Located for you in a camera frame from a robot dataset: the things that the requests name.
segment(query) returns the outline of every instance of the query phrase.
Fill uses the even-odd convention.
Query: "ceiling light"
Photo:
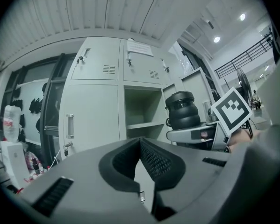
[[[217,36],[217,37],[214,39],[214,42],[217,43],[217,42],[219,42],[219,41],[220,41],[220,37]]]
[[[243,21],[243,20],[245,19],[245,17],[246,17],[246,15],[243,13],[243,14],[241,14],[241,16],[239,17],[239,19],[240,19],[241,21]]]

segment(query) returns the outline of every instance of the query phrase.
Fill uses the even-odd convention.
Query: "fan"
[[[253,96],[252,96],[252,91],[250,87],[250,83],[247,79],[246,74],[243,72],[241,68],[237,69],[237,77],[239,80],[239,87],[237,87],[238,93],[241,94],[241,96],[244,98],[244,100],[247,102],[249,107],[252,108],[253,105]]]

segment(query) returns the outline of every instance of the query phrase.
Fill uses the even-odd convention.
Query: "black cylindrical object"
[[[200,124],[198,109],[191,92],[179,91],[166,99],[169,119],[166,124],[175,129],[191,128]]]
[[[35,170],[35,173],[40,174],[39,165],[35,158],[32,159],[32,163],[33,163],[33,168]]]

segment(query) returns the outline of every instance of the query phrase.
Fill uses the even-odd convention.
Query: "paper sign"
[[[151,47],[149,45],[139,44],[131,41],[127,41],[127,51],[153,56]]]
[[[252,110],[234,87],[215,102],[211,109],[218,117],[228,136],[252,115]]]

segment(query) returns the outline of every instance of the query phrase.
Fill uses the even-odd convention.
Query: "railing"
[[[261,56],[263,53],[267,52],[273,46],[272,40],[273,36],[272,33],[270,33],[258,43],[247,49],[245,52],[227,62],[225,65],[216,69],[215,72],[217,73],[219,79],[236,71],[238,68],[241,68],[242,66]]]

